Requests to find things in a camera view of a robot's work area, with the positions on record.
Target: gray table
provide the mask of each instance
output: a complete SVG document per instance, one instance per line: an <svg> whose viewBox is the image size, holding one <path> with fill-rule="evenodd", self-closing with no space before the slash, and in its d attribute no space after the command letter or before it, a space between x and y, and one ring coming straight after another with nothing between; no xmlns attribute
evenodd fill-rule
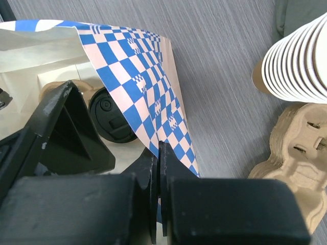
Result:
<svg viewBox="0 0 327 245"><path fill-rule="evenodd" d="M128 26L172 40L189 130L203 177L243 178L269 156L289 104L258 92L254 65L271 46L272 0L9 0L18 19ZM314 244L327 244L327 218Z"/></svg>

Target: gray wooden tabletop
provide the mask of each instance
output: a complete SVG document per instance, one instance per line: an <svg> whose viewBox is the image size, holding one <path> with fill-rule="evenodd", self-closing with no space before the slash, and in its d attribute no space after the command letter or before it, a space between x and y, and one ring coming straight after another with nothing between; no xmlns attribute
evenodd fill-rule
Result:
<svg viewBox="0 0 327 245"><path fill-rule="evenodd" d="M147 29L171 39L203 177L244 178L268 158L290 103L257 91L251 71L272 45L273 0L9 0L18 19ZM327 218L314 244L327 244Z"/></svg>

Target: scratched black edge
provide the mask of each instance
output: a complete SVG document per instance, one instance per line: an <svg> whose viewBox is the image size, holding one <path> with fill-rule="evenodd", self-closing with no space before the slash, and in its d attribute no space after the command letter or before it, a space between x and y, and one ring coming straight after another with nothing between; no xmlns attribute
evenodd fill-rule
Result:
<svg viewBox="0 0 327 245"><path fill-rule="evenodd" d="M7 0L0 0L0 15L4 21L17 20Z"/></svg>

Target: stack of paper cups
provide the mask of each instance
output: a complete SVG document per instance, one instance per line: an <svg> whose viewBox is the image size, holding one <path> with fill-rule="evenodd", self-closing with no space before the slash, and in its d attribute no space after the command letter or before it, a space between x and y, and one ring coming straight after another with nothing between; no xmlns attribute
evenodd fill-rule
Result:
<svg viewBox="0 0 327 245"><path fill-rule="evenodd" d="M277 42L252 73L257 89L286 101L327 104L327 13Z"/></svg>

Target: blue and white checkered pattern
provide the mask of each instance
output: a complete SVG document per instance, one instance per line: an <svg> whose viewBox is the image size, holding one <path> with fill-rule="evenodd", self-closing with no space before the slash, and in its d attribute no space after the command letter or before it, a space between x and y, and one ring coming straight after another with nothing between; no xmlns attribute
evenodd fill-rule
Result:
<svg viewBox="0 0 327 245"><path fill-rule="evenodd" d="M0 29L45 31L76 28L105 87L141 142L158 156L158 142L169 142L178 159L199 175L181 107L162 69L161 37L140 29L63 20L19 20Z"/></svg>

